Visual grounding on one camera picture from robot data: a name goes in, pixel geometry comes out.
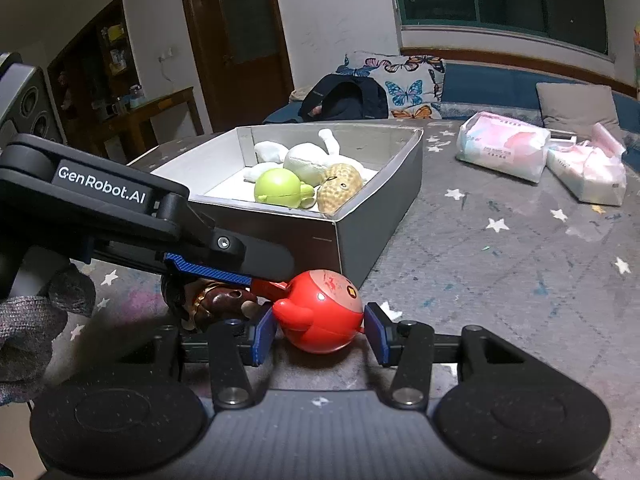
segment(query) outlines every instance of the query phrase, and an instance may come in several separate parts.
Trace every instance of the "wooden table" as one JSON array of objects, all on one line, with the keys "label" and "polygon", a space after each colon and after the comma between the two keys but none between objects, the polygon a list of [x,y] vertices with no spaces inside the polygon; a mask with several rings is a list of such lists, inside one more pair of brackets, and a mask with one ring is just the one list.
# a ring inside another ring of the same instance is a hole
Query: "wooden table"
[{"label": "wooden table", "polygon": [[90,149],[95,155],[109,158],[104,143],[119,136],[122,147],[130,162],[137,156],[148,152],[158,145],[158,141],[151,126],[151,118],[165,110],[186,103],[189,115],[197,135],[203,135],[202,122],[193,98],[193,87],[185,88],[169,95],[148,101],[124,115],[108,119],[90,130]]}]

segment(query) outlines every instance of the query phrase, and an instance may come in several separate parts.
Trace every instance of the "pillow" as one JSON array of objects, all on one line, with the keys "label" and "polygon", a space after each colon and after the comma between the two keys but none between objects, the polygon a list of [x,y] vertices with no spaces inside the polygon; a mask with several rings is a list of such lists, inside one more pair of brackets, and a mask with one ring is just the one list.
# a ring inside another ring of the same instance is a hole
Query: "pillow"
[{"label": "pillow", "polygon": [[446,63],[437,56],[386,56],[357,51],[335,73],[374,79],[386,92],[389,118],[440,119]]},{"label": "pillow", "polygon": [[580,83],[537,83],[545,128],[575,132],[591,139],[591,129],[600,123],[616,138],[620,124],[609,86]]}]

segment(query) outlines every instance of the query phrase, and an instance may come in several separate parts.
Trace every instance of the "pink tissue package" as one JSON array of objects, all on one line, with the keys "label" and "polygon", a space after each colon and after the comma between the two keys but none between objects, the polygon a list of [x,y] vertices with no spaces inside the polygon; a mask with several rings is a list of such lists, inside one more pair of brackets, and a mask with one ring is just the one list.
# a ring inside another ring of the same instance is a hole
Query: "pink tissue package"
[{"label": "pink tissue package", "polygon": [[538,183],[549,139],[544,128],[480,112],[460,127],[456,158]]},{"label": "pink tissue package", "polygon": [[626,172],[620,157],[625,147],[600,123],[591,140],[549,150],[546,164],[581,202],[622,205]]}]

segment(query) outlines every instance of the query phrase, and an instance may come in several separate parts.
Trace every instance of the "gray gripper base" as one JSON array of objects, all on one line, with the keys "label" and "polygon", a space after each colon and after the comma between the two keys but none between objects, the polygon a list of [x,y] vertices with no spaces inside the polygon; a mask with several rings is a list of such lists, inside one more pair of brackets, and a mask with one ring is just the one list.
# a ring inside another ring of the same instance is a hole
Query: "gray gripper base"
[{"label": "gray gripper base", "polygon": [[[46,480],[74,477],[51,471]],[[425,415],[372,391],[270,390],[258,406],[222,412],[190,451],[130,480],[506,480],[465,463]],[[562,480],[596,480],[580,473]]]}]

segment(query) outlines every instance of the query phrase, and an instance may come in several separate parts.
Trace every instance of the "red round toy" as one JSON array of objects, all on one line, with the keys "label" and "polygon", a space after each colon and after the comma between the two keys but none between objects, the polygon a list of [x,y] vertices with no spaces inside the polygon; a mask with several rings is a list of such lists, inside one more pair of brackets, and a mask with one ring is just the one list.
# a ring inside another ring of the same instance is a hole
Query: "red round toy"
[{"label": "red round toy", "polygon": [[337,272],[303,272],[289,282],[284,296],[273,303],[273,315],[287,339],[305,352],[335,352],[360,332],[362,300],[353,283]]}]

